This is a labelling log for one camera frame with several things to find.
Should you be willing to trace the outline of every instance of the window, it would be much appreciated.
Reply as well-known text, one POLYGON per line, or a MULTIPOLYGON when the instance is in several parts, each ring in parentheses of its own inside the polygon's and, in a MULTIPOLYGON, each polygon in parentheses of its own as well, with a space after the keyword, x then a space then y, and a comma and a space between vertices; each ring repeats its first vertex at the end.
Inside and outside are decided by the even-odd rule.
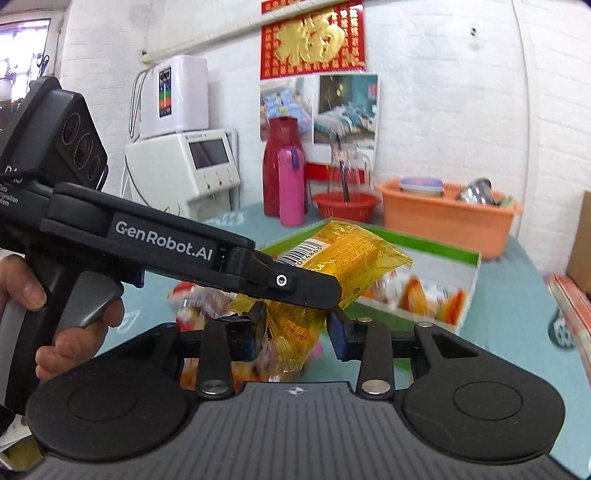
POLYGON ((31 82, 53 74, 63 11, 0 15, 0 131, 31 82))

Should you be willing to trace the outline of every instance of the white appliance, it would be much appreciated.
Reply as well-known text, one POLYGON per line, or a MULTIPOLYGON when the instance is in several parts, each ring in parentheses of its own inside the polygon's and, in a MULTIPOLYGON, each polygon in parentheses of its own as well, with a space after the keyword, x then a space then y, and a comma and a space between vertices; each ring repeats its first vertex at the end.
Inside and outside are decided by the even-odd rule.
POLYGON ((132 200, 199 222, 230 212, 239 207, 237 148, 236 132, 222 129, 128 144, 132 200))
POLYGON ((141 87, 140 138, 208 128, 207 60, 177 55, 148 71, 141 87))

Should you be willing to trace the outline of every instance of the circular pad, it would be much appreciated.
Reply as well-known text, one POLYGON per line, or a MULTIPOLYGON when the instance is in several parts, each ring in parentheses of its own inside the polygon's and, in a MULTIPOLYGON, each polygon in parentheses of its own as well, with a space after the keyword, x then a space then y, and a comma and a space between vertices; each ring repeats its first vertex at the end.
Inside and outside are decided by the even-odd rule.
POLYGON ((492 355, 432 365, 408 387, 402 410, 419 438, 480 462, 549 453, 564 420, 562 399, 549 383, 492 355))
POLYGON ((183 390, 146 362, 99 357, 40 385, 26 414, 45 450, 106 462, 153 450, 187 410, 183 390))
POLYGON ((497 382, 473 382, 453 394, 456 407, 480 420, 503 420, 515 415, 523 405, 519 392, 497 382), (490 398, 500 401, 489 401, 490 398))

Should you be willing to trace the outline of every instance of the table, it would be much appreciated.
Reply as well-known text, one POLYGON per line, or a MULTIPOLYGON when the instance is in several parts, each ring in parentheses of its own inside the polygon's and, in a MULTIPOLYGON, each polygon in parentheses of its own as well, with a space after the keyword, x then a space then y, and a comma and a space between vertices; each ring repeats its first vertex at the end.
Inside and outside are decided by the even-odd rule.
MULTIPOLYGON (((318 220, 318 211, 312 210, 306 216, 306 225, 318 220)), ((248 236, 259 247, 294 231, 282 227, 278 219, 265 217, 261 205, 226 213, 207 223, 248 236)), ((166 295, 176 284, 176 280, 146 273, 144 288, 126 285, 124 321, 109 332, 101 352, 159 323, 173 321, 174 312, 166 303, 166 295)), ((510 237, 503 256, 482 263, 472 307, 460 335, 558 389, 566 405, 566 419, 552 455, 586 478, 591 473, 591 388, 578 352, 561 350, 548 337, 555 309, 533 263, 517 240, 510 237)), ((360 362, 339 362, 328 338, 324 336, 321 341, 324 354, 309 362, 302 382, 347 380, 355 385, 360 362)))

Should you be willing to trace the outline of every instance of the red thermos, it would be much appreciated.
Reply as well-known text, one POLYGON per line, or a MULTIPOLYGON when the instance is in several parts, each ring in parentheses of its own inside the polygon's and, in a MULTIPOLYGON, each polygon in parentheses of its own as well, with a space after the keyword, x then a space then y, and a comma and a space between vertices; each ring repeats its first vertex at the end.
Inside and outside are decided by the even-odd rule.
POLYGON ((280 116, 269 120, 269 139, 262 159, 262 201, 265 215, 279 217, 279 152, 284 147, 303 150, 297 120, 280 116))

